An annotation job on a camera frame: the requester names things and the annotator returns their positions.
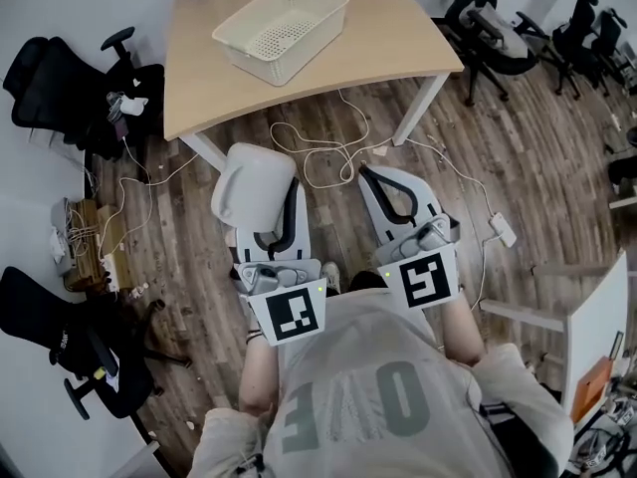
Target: chair armrest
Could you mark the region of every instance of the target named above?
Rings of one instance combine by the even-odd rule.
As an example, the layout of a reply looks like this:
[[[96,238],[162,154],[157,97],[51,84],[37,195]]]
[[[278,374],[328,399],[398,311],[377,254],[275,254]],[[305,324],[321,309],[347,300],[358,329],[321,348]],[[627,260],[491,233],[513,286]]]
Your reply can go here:
[[[527,16],[524,12],[518,11],[516,14],[522,19],[522,22],[515,29],[516,34],[519,35],[530,33],[530,35],[540,37],[542,39],[548,39],[548,35],[544,32],[541,26],[538,25],[529,16]]]
[[[505,37],[502,35],[502,32],[483,18],[478,11],[471,10],[467,13],[467,16],[469,16],[469,19],[471,19],[475,25],[481,28],[484,32],[487,32],[492,39],[504,41]]]
[[[132,34],[134,33],[135,33],[135,27],[124,28],[123,30],[120,30],[116,34],[112,34],[108,39],[106,39],[104,43],[102,44],[102,46],[100,47],[100,50],[104,51],[104,50],[107,50],[108,48],[117,49],[116,47],[117,45],[120,45],[126,39],[130,39],[132,37]]]
[[[96,355],[98,355],[100,363],[106,369],[108,374],[111,376],[117,375],[119,367],[117,366],[117,362],[115,361],[112,352],[91,326],[87,326],[87,336],[89,337],[93,350],[96,352]]]

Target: orange object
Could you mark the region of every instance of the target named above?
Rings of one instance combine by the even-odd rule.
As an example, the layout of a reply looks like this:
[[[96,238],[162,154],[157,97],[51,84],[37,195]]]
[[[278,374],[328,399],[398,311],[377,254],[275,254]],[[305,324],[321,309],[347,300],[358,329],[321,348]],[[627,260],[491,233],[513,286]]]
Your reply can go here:
[[[613,370],[613,360],[601,358],[577,383],[570,418],[577,423],[595,405],[604,393]]]

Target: shoe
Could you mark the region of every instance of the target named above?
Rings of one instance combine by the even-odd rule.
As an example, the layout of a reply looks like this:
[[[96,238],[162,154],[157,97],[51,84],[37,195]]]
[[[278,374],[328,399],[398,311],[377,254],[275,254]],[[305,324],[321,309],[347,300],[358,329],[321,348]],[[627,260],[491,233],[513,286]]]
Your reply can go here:
[[[335,262],[325,262],[320,268],[320,277],[327,278],[327,288],[340,294],[340,271]]]

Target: office chair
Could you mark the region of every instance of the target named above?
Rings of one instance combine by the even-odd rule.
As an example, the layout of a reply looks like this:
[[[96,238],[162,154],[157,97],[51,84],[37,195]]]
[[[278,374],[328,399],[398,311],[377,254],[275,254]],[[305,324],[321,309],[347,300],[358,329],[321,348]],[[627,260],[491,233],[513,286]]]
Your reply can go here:
[[[626,60],[624,63],[617,65],[615,63],[615,54],[621,55],[617,49],[617,42],[621,36],[621,29],[628,28],[628,24],[617,15],[615,9],[602,11],[599,16],[599,33],[593,30],[593,34],[597,36],[591,45],[590,50],[595,54],[600,63],[602,75],[610,75],[610,77],[622,87],[626,83],[622,70],[626,69],[630,63]]]
[[[568,80],[574,91],[574,98],[581,98],[581,92],[573,72],[585,76],[594,89],[601,84],[605,90],[604,97],[609,96],[608,88],[603,78],[599,76],[599,61],[588,48],[584,48],[583,43],[586,37],[592,33],[592,25],[595,21],[595,11],[593,9],[599,0],[577,0],[575,10],[568,24],[553,30],[552,47],[545,45],[543,53],[549,53],[550,57],[539,56],[542,60],[557,67],[559,72],[559,86],[555,93],[561,96],[564,79]]]
[[[89,413],[82,398],[93,390],[116,418],[135,413],[151,393],[162,394],[144,358],[185,367],[192,364],[188,358],[167,356],[143,344],[153,312],[165,306],[161,301],[151,303],[141,322],[131,327],[117,313],[120,306],[111,296],[74,305],[54,296],[22,271],[8,267],[0,280],[0,303],[0,329],[4,333],[48,349],[51,364],[59,364],[78,378],[88,378],[78,388],[64,380],[83,419],[89,419]],[[107,383],[106,372],[118,377],[118,390]]]
[[[447,11],[444,23],[451,29],[450,39],[456,46],[457,52],[463,63],[470,69],[469,96],[465,104],[471,107],[474,104],[474,92],[478,75],[483,74],[500,91],[502,101],[509,100],[509,93],[496,78],[494,72],[506,76],[514,76],[525,73],[537,63],[533,52],[527,48],[525,58],[512,58],[504,55],[501,50],[494,47],[503,44],[503,33],[487,21],[478,10],[470,10],[467,13],[469,25],[461,21],[463,11],[475,3],[478,8],[491,4],[494,9],[498,6],[498,0],[455,0]],[[516,34],[531,35],[546,38],[544,31],[528,16],[518,13],[522,22],[514,29]]]
[[[134,28],[127,28],[102,44],[102,51],[114,48],[119,55],[105,74],[80,59],[59,37],[27,41],[3,83],[15,100],[13,124],[61,132],[66,144],[105,159],[117,159],[123,145],[106,119],[106,95],[113,92],[148,98],[141,116],[124,116],[127,142],[135,146],[137,160],[144,164],[146,137],[162,134],[164,69],[160,65],[134,67],[123,46],[133,33]]]

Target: chair wheel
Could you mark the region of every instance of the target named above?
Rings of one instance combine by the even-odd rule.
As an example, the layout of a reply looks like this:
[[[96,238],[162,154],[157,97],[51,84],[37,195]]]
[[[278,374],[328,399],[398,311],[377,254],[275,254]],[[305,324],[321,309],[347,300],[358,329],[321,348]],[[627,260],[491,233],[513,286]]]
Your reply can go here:
[[[157,311],[161,312],[164,308],[166,308],[166,304],[161,299],[156,299],[150,303],[150,305]]]

